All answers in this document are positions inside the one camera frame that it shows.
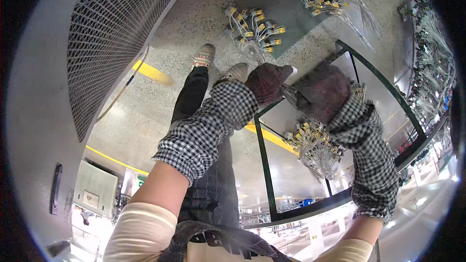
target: perforated metal guard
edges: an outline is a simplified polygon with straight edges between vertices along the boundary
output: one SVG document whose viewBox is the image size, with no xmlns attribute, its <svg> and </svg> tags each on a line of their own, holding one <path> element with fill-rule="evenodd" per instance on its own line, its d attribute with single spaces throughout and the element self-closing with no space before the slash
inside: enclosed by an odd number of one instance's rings
<svg viewBox="0 0 466 262">
<path fill-rule="evenodd" d="M 103 98 L 170 0 L 76 0 L 68 37 L 69 102 L 82 142 Z"/>
</svg>

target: shoe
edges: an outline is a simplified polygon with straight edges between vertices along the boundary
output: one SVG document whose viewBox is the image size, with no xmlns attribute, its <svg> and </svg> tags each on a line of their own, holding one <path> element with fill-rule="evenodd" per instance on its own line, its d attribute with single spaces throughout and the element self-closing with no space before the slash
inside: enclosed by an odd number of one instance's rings
<svg viewBox="0 0 466 262">
<path fill-rule="evenodd" d="M 233 65 L 220 79 L 239 80 L 242 83 L 245 83 L 248 79 L 248 64 L 237 63 L 236 65 Z"/>
<path fill-rule="evenodd" d="M 215 47 L 212 44 L 205 44 L 192 60 L 193 67 L 209 67 L 215 56 Z"/>
</svg>

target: black pants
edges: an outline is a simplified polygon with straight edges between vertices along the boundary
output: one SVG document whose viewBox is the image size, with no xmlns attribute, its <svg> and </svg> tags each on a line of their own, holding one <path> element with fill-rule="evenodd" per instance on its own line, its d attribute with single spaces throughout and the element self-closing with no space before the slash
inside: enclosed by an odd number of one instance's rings
<svg viewBox="0 0 466 262">
<path fill-rule="evenodd" d="M 172 123 L 192 116 L 202 104 L 209 75 L 206 67 L 194 67 L 184 82 L 173 110 Z M 218 147 L 218 160 L 188 188 L 178 222 L 202 221 L 212 225 L 239 226 L 238 193 L 233 172 L 230 138 Z"/>
</svg>

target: green metal frame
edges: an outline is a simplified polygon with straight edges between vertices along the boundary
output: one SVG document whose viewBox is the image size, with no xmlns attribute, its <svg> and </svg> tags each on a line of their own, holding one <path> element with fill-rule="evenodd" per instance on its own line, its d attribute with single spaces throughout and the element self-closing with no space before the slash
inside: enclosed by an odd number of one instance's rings
<svg viewBox="0 0 466 262">
<path fill-rule="evenodd" d="M 405 112 L 406 116 L 410 119 L 411 123 L 413 124 L 414 129 L 417 132 L 417 138 L 411 145 L 412 147 L 411 150 L 405 151 L 403 154 L 400 154 L 400 156 L 398 156 L 395 159 L 395 165 L 397 166 L 397 170 L 398 172 L 401 171 L 401 169 L 403 169 L 405 166 L 411 163 L 411 161 L 417 157 L 417 155 L 425 148 L 425 146 L 427 146 L 429 141 L 438 132 L 441 125 L 443 125 L 443 122 L 445 122 L 445 118 L 441 119 L 438 122 L 436 129 L 434 129 L 434 131 L 429 136 L 429 138 L 427 138 L 424 130 L 422 129 L 422 126 L 419 124 L 419 121 L 417 120 L 416 116 L 412 112 L 411 108 L 408 106 L 405 99 L 396 91 L 396 89 L 393 87 L 390 81 L 388 81 L 387 78 L 385 78 L 382 75 L 382 73 L 380 73 L 371 63 L 369 63 L 369 61 L 367 61 L 363 56 L 361 56 L 358 52 L 356 52 L 354 49 L 349 47 L 347 44 L 345 44 L 341 40 L 337 40 L 335 43 L 341 46 L 341 50 L 331 55 L 330 57 L 326 58 L 324 62 L 331 63 L 335 61 L 337 58 L 339 58 L 340 56 L 342 56 L 343 54 L 345 54 L 346 52 L 349 52 L 358 82 L 359 82 L 358 71 L 356 69 L 356 64 L 355 64 L 353 57 L 358 59 L 364 66 L 366 66 L 369 69 L 369 71 L 371 71 L 380 80 L 380 82 L 382 82 L 382 84 L 388 89 L 388 91 L 397 100 L 397 102 L 399 103 L 403 111 Z M 260 156 L 262 159 L 262 166 L 264 169 L 264 177 L 265 177 L 265 183 L 266 183 L 266 189 L 267 189 L 267 198 L 268 198 L 268 204 L 269 204 L 269 209 L 270 209 L 270 218 L 272 222 L 260 224 L 260 225 L 247 226 L 245 228 L 251 228 L 251 229 L 263 228 L 263 227 L 274 226 L 274 225 L 277 225 L 283 222 L 296 221 L 302 218 L 320 214 L 322 212 L 331 210 L 335 207 L 341 206 L 342 204 L 345 204 L 351 201 L 351 188 L 343 190 L 337 194 L 332 194 L 328 180 L 326 180 L 326 184 L 329 189 L 330 197 L 324 200 L 318 201 L 316 203 L 313 203 L 306 207 L 300 207 L 300 208 L 293 209 L 293 210 L 290 210 L 284 213 L 277 212 L 277 207 L 275 203 L 274 187 L 273 187 L 272 178 L 270 175 L 270 167 L 268 164 L 264 137 L 262 135 L 261 125 L 264 125 L 264 124 L 260 122 L 259 118 L 262 115 L 269 112 L 272 108 L 274 108 L 281 101 L 283 101 L 283 99 L 270 104 L 269 106 L 267 106 L 266 108 L 264 108 L 263 110 L 261 110 L 254 116 L 254 124 L 256 127 L 256 131 L 257 131 L 257 139 L 259 141 L 259 150 L 260 150 Z"/>
</svg>

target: concrete floor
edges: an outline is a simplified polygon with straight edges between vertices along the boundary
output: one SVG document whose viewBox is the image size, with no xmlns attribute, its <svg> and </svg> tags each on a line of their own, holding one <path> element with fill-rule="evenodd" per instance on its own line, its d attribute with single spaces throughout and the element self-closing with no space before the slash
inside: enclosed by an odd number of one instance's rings
<svg viewBox="0 0 466 262">
<path fill-rule="evenodd" d="M 168 130 L 172 108 L 186 76 L 191 71 L 190 60 L 197 49 L 205 43 L 212 43 L 217 49 L 211 70 L 211 82 L 230 66 L 245 61 L 238 57 L 238 50 L 231 39 L 222 34 L 228 19 L 221 13 L 220 8 L 230 1 L 232 0 L 178 0 L 174 4 L 157 29 L 145 61 L 172 77 L 173 84 L 164 86 L 138 74 L 108 115 L 94 126 L 88 141 L 90 147 L 115 160 L 150 172 L 154 164 L 150 158 L 157 151 L 158 141 Z M 381 40 L 372 35 L 367 37 L 375 52 L 365 48 L 355 33 L 340 19 L 330 17 L 305 34 L 277 59 L 267 55 L 267 61 L 277 65 L 295 66 L 298 69 L 297 75 L 287 80 L 287 83 L 291 84 L 334 53 L 335 40 L 341 39 L 368 59 L 388 80 L 397 81 L 400 88 L 406 90 L 406 79 L 410 73 L 405 71 L 412 57 L 412 35 L 410 23 L 403 22 L 397 13 L 397 7 L 404 4 L 405 0 L 364 2 L 382 27 Z M 355 9 L 348 10 L 350 14 L 355 15 Z M 355 24 L 362 28 L 358 20 L 355 20 Z M 408 124 L 405 124 L 404 113 L 375 76 L 360 63 L 357 63 L 357 66 L 361 82 L 368 86 L 367 98 L 374 100 L 382 121 L 385 121 L 383 137 L 392 149 L 396 149 L 406 135 L 403 126 Z M 109 101 L 113 100 L 120 87 Z M 235 132 L 231 144 L 240 205 L 249 208 L 267 207 L 257 136 L 243 129 Z M 266 148 L 277 206 L 280 206 L 280 200 L 284 201 L 287 196 L 326 196 L 325 183 L 319 184 L 313 180 L 307 169 L 298 163 L 296 155 L 267 140 Z M 109 167 L 119 175 L 125 174 L 125 167 L 89 149 L 86 149 L 84 156 Z M 351 163 L 351 153 L 348 152 L 341 161 L 341 168 L 345 169 Z"/>
</svg>

